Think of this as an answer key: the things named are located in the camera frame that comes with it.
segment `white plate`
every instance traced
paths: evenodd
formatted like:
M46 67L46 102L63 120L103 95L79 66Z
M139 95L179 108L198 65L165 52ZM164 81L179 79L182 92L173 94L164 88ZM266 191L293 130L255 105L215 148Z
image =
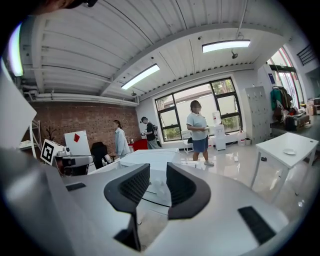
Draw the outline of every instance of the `white plate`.
M294 149L292 149L292 148L285 148L285 149L283 150L283 153L285 153L285 154L287 154L287 155L295 155L297 152L296 152Z

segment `woman in light blue jacket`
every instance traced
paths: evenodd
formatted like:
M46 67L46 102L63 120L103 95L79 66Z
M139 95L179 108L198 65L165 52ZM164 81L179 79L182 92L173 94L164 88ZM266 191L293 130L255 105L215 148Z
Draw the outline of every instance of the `woman in light blue jacket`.
M122 130L121 123L118 120L114 120L115 130L115 153L120 158L125 157L130 153L130 149L126 140L124 130Z

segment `shoe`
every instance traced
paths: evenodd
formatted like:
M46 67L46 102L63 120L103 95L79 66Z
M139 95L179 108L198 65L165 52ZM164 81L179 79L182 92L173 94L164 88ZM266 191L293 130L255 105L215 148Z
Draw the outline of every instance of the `shoe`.
M215 163L214 162L211 162L211 161L205 161L204 164L206 166L215 166Z

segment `blue shorts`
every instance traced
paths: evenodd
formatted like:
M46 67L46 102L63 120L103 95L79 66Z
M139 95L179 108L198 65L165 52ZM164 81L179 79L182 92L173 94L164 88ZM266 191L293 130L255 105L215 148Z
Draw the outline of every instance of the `blue shorts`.
M208 137L193 141L194 152L203 153L208 149Z

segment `window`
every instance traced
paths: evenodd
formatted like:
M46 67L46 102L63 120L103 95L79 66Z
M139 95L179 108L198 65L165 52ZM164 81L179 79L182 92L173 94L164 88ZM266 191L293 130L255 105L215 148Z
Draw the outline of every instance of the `window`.
M155 100L163 140L181 140L187 130L191 101L200 102L201 114L209 127L214 125L213 112L220 111L226 133L242 129L242 118L235 87L230 78L200 84Z
M284 48L280 48L268 61L273 73L275 85L284 87L292 97L292 104L300 108L304 103L301 85L296 74L296 69Z

